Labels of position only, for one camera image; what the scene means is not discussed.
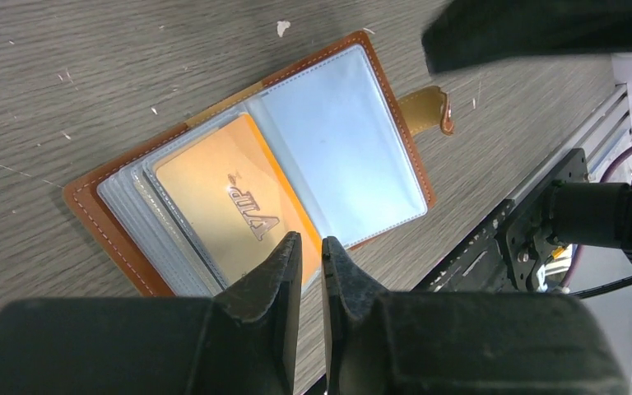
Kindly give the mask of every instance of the bolt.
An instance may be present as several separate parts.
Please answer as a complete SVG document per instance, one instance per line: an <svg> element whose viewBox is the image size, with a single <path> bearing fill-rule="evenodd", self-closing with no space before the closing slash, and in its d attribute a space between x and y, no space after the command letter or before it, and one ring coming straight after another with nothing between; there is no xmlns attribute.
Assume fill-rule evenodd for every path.
<svg viewBox="0 0 632 395"><path fill-rule="evenodd" d="M521 263L529 262L529 253L527 251L520 251L517 260Z"/></svg>

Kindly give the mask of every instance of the orange card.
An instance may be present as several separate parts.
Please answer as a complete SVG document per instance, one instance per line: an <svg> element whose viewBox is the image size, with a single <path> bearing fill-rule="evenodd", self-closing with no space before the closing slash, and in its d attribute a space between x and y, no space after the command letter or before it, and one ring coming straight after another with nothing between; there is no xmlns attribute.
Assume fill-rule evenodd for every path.
<svg viewBox="0 0 632 395"><path fill-rule="evenodd" d="M249 114L154 166L156 178L229 284L301 233L302 284L320 265L321 239Z"/></svg>

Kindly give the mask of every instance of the open card holder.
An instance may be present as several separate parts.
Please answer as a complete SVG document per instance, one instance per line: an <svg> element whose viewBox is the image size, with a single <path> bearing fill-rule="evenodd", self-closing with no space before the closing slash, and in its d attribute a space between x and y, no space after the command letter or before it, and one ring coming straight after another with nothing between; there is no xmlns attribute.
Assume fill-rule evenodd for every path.
<svg viewBox="0 0 632 395"><path fill-rule="evenodd" d="M215 295L302 234L303 288L321 238L355 247L435 203L412 134L451 134L431 86L396 101L358 31L232 95L64 189L143 295Z"/></svg>

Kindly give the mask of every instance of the cable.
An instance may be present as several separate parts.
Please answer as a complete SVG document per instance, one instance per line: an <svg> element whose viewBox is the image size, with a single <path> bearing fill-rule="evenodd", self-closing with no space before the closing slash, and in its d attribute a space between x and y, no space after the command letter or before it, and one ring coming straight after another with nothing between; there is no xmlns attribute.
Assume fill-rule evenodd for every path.
<svg viewBox="0 0 632 395"><path fill-rule="evenodd" d="M605 183L609 181L611 176L614 175L614 173L616 172L616 169L618 169L619 166L624 163L624 161L630 156L632 156L632 146L630 146L626 151L622 152L619 156L616 157L616 159L614 159L614 161L609 164L609 166L607 166L604 174L602 175L602 178L600 179L600 182ZM578 267L578 262L580 261L580 258L582 256L583 246L580 244L575 247L573 262L568 267L568 271L565 273L563 280L560 281L560 284L558 285L559 289L565 289L568 287L568 285L570 284L570 279L575 274L575 269Z"/></svg>
<svg viewBox="0 0 632 395"><path fill-rule="evenodd" d="M632 286L632 276L622 278L618 281L610 282L609 284L605 284L603 286L596 286L594 288L590 288L589 290L574 292L571 295L577 296L580 299L587 299L592 298L593 296L604 295L614 290L620 290L622 288L626 288L627 286Z"/></svg>

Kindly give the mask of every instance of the wood grain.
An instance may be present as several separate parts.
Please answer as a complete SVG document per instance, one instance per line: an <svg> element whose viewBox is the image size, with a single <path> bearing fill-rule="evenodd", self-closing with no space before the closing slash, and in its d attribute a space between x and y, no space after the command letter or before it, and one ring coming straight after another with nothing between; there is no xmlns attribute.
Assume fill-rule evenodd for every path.
<svg viewBox="0 0 632 395"><path fill-rule="evenodd" d="M0 0L0 308L33 295L135 295L59 186L364 27L396 93L433 81L457 122L453 137L416 138L437 206L354 253L384 285L410 289L613 89L608 58L431 79L420 35L443 4ZM282 38L277 21L291 22ZM297 391L323 372L320 303L315 286L301 308Z"/></svg>

